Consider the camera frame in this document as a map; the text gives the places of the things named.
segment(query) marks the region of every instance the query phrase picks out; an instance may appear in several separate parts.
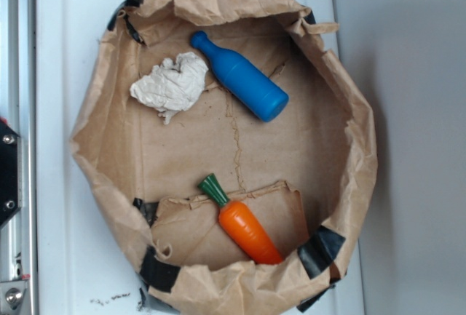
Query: carrot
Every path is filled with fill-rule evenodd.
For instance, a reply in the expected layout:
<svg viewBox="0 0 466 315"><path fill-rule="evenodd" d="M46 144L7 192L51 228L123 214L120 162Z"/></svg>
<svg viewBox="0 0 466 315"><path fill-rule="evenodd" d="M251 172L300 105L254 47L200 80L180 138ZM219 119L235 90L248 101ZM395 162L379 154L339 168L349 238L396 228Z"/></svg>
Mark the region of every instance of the carrot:
<svg viewBox="0 0 466 315"><path fill-rule="evenodd" d="M283 262L282 256L248 206L239 201L230 201L213 173L198 188L220 206L218 222L221 227L256 263Z"/></svg>

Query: blue bottle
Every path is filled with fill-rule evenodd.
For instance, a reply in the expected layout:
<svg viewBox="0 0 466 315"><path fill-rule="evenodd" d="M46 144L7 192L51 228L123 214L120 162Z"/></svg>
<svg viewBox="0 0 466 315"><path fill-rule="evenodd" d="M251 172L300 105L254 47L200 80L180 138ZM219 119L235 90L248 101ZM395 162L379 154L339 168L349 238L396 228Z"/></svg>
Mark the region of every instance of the blue bottle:
<svg viewBox="0 0 466 315"><path fill-rule="evenodd" d="M273 120L289 101L288 95L240 53L213 44L204 31L191 45L209 58L217 79L262 121Z"/></svg>

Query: metal frame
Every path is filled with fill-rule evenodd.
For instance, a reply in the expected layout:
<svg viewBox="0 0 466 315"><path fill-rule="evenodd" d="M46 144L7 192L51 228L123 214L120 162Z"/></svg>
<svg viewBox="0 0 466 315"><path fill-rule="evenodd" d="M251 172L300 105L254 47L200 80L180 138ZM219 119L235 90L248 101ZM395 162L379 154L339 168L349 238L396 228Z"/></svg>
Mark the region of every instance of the metal frame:
<svg viewBox="0 0 466 315"><path fill-rule="evenodd" d="M0 231L0 314L37 314L35 0L0 0L0 15L0 116L21 136L21 208Z"/></svg>

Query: brown paper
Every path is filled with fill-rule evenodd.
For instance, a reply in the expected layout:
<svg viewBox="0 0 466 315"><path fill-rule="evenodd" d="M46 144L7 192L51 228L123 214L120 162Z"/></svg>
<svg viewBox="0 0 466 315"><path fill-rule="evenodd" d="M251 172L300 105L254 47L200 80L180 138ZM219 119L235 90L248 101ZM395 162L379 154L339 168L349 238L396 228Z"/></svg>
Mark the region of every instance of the brown paper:
<svg viewBox="0 0 466 315"><path fill-rule="evenodd" d="M128 34L124 13L144 44ZM336 25L308 24L310 9L294 0L144 0L124 13L103 36L71 147L135 271L148 245L157 245L162 260L170 251L167 237L151 231L133 199L170 196L179 203L198 195L196 184L210 172L227 192L251 193L286 180L301 193L309 235L322 224L346 239L334 264L313 279L295 250L278 266L237 255L235 263L209 269L196 264L212 250L206 244L194 265L181 268L171 292L149 292L182 314L280 314L342 278L371 200L377 160L371 107L319 36ZM258 120L211 72L200 100L167 126L130 97L130 85L163 58L187 51L202 56L189 45L199 29L246 56L290 95L275 120Z"/></svg>

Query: black duct tape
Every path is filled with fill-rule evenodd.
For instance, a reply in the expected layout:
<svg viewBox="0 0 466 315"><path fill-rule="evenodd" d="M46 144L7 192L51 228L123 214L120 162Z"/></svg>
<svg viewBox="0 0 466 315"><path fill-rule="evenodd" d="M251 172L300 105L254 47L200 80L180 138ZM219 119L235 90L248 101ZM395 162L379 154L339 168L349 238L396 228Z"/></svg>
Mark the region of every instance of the black duct tape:
<svg viewBox="0 0 466 315"><path fill-rule="evenodd" d="M136 207L139 210L139 212L141 212L149 226L152 226L155 220L157 220L155 212L157 211L157 208L159 206L158 202L144 203L142 199L135 198L133 201L133 206Z"/></svg>
<svg viewBox="0 0 466 315"><path fill-rule="evenodd" d="M304 313L306 312L311 306L313 306L324 294L327 293L328 290L335 288L335 284L332 284L329 288L323 290L321 293L315 295L314 297L311 297L307 300L303 300L301 304L299 304L296 309L298 309L300 312Z"/></svg>
<svg viewBox="0 0 466 315"><path fill-rule="evenodd" d="M306 17L304 17L304 20L306 20L306 23L308 24L315 24L314 12L310 12Z"/></svg>
<svg viewBox="0 0 466 315"><path fill-rule="evenodd" d="M124 8L124 7L139 7L144 0L124 0L122 4L118 6L118 8L115 10L113 15L111 16L110 21L108 22L107 29L109 31L112 31L115 29L115 23L117 22L117 17L119 12ZM130 32L131 37L138 43L142 44L143 40L139 36L138 32L134 29L134 27L131 25L130 21L127 18L127 15L124 16L126 26L128 28L128 31Z"/></svg>
<svg viewBox="0 0 466 315"><path fill-rule="evenodd" d="M139 293L141 294L141 301L138 304L138 311L142 311L143 308L155 309L159 311L163 311L164 313L168 314L180 314L178 310L173 308L170 304L166 304L166 302L160 300L149 294L149 285L142 281L143 286L139 289Z"/></svg>
<svg viewBox="0 0 466 315"><path fill-rule="evenodd" d="M335 260L345 238L336 232L320 226L311 238L298 247L298 256L310 279L326 270Z"/></svg>
<svg viewBox="0 0 466 315"><path fill-rule="evenodd" d="M156 290L171 292L181 268L179 266L163 263L157 260L155 255L155 248L148 246L139 275L141 275L145 283Z"/></svg>

